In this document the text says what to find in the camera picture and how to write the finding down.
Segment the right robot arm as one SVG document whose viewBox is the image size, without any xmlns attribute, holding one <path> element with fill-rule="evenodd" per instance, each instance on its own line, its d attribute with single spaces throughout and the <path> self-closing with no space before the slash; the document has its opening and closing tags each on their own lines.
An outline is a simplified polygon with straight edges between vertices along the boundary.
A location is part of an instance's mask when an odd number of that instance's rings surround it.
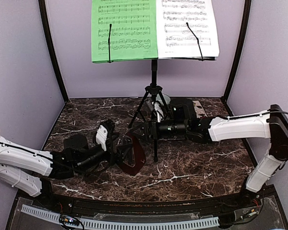
<svg viewBox="0 0 288 230">
<path fill-rule="evenodd" d="M 159 103 L 146 99 L 142 101 L 148 104 L 155 118 L 134 127 L 129 124 L 128 128 L 131 132 L 141 130 L 139 137 L 146 141 L 157 141 L 168 136 L 183 136 L 203 144 L 237 138 L 270 139 L 264 158 L 246 178 L 243 191 L 235 198 L 240 208 L 247 207 L 254 200 L 254 194 L 288 161 L 288 112 L 277 104 L 255 114 L 198 118 L 192 100 L 176 98 L 170 101 L 168 115 L 171 118 L 167 119 L 160 112 Z"/>
</svg>

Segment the brown wooden metronome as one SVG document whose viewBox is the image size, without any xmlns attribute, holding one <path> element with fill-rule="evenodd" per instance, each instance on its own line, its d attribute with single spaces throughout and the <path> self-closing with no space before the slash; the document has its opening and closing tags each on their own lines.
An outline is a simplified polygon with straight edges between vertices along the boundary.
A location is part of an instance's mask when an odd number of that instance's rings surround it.
<svg viewBox="0 0 288 230">
<path fill-rule="evenodd" d="M 135 176 L 146 163 L 146 155 L 137 137 L 132 136 L 130 134 L 126 134 L 125 136 L 129 136 L 132 138 L 133 151 L 134 151 L 134 165 L 127 165 L 122 163 L 121 165 L 119 165 L 119 167 L 124 173 L 131 176 Z"/>
</svg>

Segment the white sheet music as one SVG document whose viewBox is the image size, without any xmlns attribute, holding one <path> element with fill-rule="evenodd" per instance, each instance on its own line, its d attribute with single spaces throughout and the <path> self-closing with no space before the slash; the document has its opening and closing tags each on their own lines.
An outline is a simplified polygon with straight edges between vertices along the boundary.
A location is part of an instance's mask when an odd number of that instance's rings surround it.
<svg viewBox="0 0 288 230">
<path fill-rule="evenodd" d="M 219 56 L 210 0 L 157 0 L 156 32 L 159 59 Z"/>
</svg>

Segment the black music stand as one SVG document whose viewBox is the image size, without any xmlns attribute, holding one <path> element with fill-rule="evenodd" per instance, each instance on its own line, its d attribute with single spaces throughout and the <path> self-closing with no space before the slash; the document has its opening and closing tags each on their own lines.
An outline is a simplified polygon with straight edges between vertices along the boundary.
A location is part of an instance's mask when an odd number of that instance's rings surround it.
<svg viewBox="0 0 288 230">
<path fill-rule="evenodd" d="M 200 47 L 200 40 L 199 38 L 196 36 L 196 34 L 192 31 L 192 29 L 189 27 L 188 22 L 186 22 L 186 26 L 189 29 L 189 31 L 192 33 L 192 35 L 196 38 L 197 41 L 197 45 L 199 47 L 199 51 L 200 51 L 200 55 L 201 55 L 201 59 L 200 61 L 204 61 L 204 57 L 202 55 L 202 50 Z M 109 24 L 109 34 L 108 34 L 108 63 L 111 63 L 113 61 L 111 61 L 111 56 L 110 56 L 110 36 L 111 36 L 111 28 L 112 28 L 112 24 Z M 148 108 L 151 110 L 151 118 L 155 119 L 157 122 L 161 122 L 162 119 L 164 119 L 164 117 L 166 117 L 167 115 L 169 117 L 171 117 L 168 105 L 166 104 L 166 101 L 164 99 L 164 96 L 162 94 L 162 87 L 157 85 L 157 59 L 152 59 L 151 60 L 151 71 L 152 71 L 152 80 L 149 86 L 145 87 L 145 94 L 140 102 L 140 104 L 137 107 L 137 110 L 132 118 L 132 121 L 129 123 L 128 128 L 131 129 L 132 125 L 136 119 L 136 117 L 138 116 L 138 114 L 140 114 L 142 116 L 143 121 L 145 122 L 146 119 L 144 118 L 142 112 L 141 112 L 141 108 L 144 104 L 144 102 L 146 102 L 146 104 L 148 105 Z M 166 115 L 163 116 L 161 114 L 161 107 L 159 105 L 159 107 L 157 106 L 157 96 L 159 95 L 162 104 L 164 105 L 164 108 L 166 110 Z M 154 162 L 158 161 L 158 155 L 157 155 L 157 137 L 153 138 L 154 139 Z"/>
</svg>

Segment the green sheet music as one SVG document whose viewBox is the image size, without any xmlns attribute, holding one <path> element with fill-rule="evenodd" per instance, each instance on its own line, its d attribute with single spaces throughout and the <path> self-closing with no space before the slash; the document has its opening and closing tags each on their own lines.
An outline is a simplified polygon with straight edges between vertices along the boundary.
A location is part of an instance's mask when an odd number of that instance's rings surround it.
<svg viewBox="0 0 288 230">
<path fill-rule="evenodd" d="M 157 57 L 156 1 L 92 1 L 91 60 L 93 63 Z"/>
</svg>

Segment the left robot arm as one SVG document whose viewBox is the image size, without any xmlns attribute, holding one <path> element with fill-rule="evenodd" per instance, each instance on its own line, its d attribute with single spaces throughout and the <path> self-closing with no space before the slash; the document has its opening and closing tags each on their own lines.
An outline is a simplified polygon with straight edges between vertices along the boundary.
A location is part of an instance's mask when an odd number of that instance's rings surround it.
<svg viewBox="0 0 288 230">
<path fill-rule="evenodd" d="M 49 179 L 70 179 L 76 174 L 94 175 L 113 165 L 135 175 L 136 154 L 143 150 L 135 136 L 119 134 L 112 127 L 101 124 L 90 147 L 84 135 L 74 135 L 64 140 L 63 151 L 31 149 L 15 144 L 0 135 L 0 179 L 39 201 L 48 209 L 58 205 L 52 194 Z"/>
</svg>

